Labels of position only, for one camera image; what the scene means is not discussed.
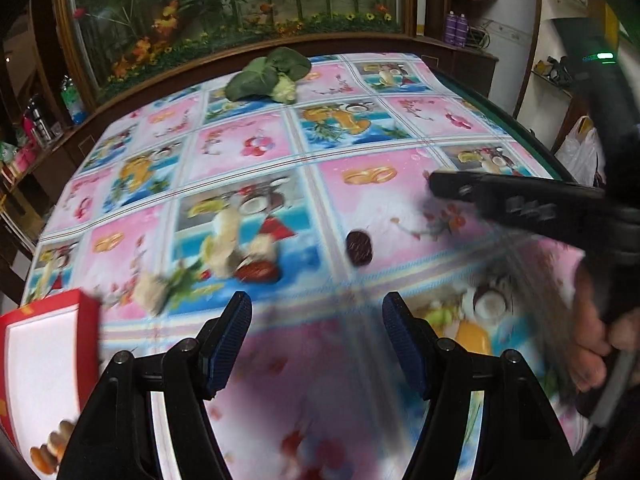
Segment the person right hand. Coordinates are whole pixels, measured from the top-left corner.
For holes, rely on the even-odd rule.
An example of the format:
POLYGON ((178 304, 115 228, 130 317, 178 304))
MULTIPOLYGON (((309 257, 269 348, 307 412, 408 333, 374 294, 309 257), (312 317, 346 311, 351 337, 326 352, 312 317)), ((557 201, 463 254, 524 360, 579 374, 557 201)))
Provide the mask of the person right hand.
POLYGON ((579 263, 574 276, 572 340, 566 356, 570 377, 580 392, 604 385, 608 372, 604 358, 614 349, 639 349, 639 310, 627 312, 612 325, 600 319, 594 287, 586 264, 579 263))

